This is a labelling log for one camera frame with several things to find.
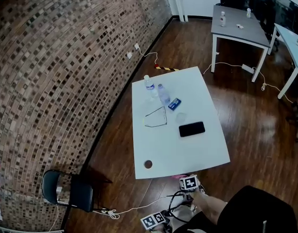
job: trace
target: gray table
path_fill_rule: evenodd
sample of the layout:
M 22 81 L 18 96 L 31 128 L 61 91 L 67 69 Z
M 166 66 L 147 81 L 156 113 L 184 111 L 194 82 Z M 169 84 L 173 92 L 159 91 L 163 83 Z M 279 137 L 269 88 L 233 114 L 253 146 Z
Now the gray table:
M 283 87 L 283 89 L 281 90 L 281 92 L 278 95 L 278 99 L 281 99 L 298 74 L 298 45 L 297 45 L 298 35 L 292 31 L 276 24 L 276 23 L 274 23 L 274 25 L 275 25 L 275 27 L 274 27 L 274 32 L 272 35 L 271 47 L 268 51 L 268 54 L 271 54 L 275 38 L 277 38 L 276 33 L 278 31 L 280 33 L 281 37 L 283 38 L 283 40 L 288 48 L 288 51 L 295 63 L 295 69 L 294 69 L 293 73 L 291 74 L 287 83 L 285 84 L 285 86 Z
M 225 27 L 220 26 L 220 16 L 221 12 L 224 11 L 226 15 L 226 25 Z M 244 28 L 239 29 L 236 24 L 241 24 Z M 213 7 L 212 16 L 212 62 L 211 62 L 211 72 L 215 71 L 216 54 L 217 54 L 217 38 L 224 38 L 234 41 L 243 42 L 249 45 L 253 45 L 263 49 L 261 58 L 259 60 L 258 66 L 254 71 L 252 82 L 255 82 L 266 53 L 270 47 L 270 44 L 265 37 L 264 31 L 261 28 L 255 15 L 251 13 L 251 18 L 247 18 L 246 11 L 233 9 L 224 6 Z

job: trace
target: chair seat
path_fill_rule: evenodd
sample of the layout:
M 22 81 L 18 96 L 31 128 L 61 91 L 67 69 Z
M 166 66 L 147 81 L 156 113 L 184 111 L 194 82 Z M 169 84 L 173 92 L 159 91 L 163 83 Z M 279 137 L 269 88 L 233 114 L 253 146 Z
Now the chair seat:
M 72 177 L 69 203 L 86 212 L 92 211 L 93 189 L 90 184 L 81 181 L 78 176 Z

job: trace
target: white table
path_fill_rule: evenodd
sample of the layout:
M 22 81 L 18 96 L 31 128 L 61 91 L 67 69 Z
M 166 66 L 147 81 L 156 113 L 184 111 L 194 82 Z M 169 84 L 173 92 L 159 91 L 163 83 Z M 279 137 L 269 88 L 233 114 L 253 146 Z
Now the white table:
M 296 78 L 297 74 L 298 74 L 298 45 L 297 45 L 297 39 L 298 39 L 298 35 L 296 35 L 294 32 L 282 27 L 281 25 L 278 25 L 276 23 L 274 23 L 275 27 L 274 27 L 274 32 L 272 35 L 272 40 L 271 40 L 271 45 L 270 45 L 270 49 L 268 51 L 268 54 L 271 54 L 273 45 L 274 45 L 274 41 L 277 38 L 276 33 L 277 31 L 280 33 L 282 39 L 284 40 L 287 49 L 291 55 L 291 57 L 294 60 L 295 63 L 295 70 L 293 71 L 293 73 L 291 74 L 290 78 L 288 79 L 287 83 L 285 84 L 285 86 L 283 87 L 283 89 L 281 90 L 281 92 L 278 94 L 278 99 L 281 99 L 282 96 L 284 96 L 285 92 L 288 90 L 288 88 L 290 87 L 291 83 L 294 81 L 294 79 Z
M 217 111 L 198 67 L 170 72 L 152 78 L 170 93 L 171 100 L 182 103 L 171 111 L 166 107 L 167 125 L 144 126 L 145 115 L 161 107 L 157 98 L 150 99 L 144 80 L 132 83 L 133 137 L 136 179 L 172 176 L 194 172 L 230 162 L 226 141 Z M 178 113 L 186 119 L 177 123 Z M 180 137 L 180 125 L 203 121 L 205 131 Z M 145 168 L 150 160 L 152 167 Z
M 222 11 L 226 13 L 225 27 L 220 26 L 220 15 Z M 241 24 L 244 28 L 239 29 L 236 26 L 237 24 Z M 239 41 L 263 49 L 258 66 L 255 69 L 251 79 L 252 82 L 255 82 L 263 65 L 266 53 L 268 52 L 268 49 L 270 47 L 270 44 L 264 34 L 264 31 L 261 28 L 260 23 L 256 19 L 255 15 L 251 13 L 251 18 L 247 18 L 246 11 L 215 5 L 213 7 L 211 33 L 211 72 L 215 71 L 217 38 Z

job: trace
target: mosaic tile wall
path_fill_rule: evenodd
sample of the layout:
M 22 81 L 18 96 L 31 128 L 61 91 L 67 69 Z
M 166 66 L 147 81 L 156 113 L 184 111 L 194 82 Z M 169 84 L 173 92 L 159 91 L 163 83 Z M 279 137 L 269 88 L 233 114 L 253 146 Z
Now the mosaic tile wall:
M 44 171 L 80 171 L 140 60 L 127 52 L 145 51 L 170 17 L 167 0 L 0 0 L 2 226 L 50 229 Z

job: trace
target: power outlet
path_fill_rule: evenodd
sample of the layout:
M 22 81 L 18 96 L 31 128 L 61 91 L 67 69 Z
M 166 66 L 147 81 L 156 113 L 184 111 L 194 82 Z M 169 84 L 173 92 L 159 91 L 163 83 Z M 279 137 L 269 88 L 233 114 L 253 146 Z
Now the power outlet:
M 131 54 L 131 52 L 129 52 L 129 53 L 127 54 L 127 58 L 130 60 L 131 56 L 133 56 L 133 55 Z

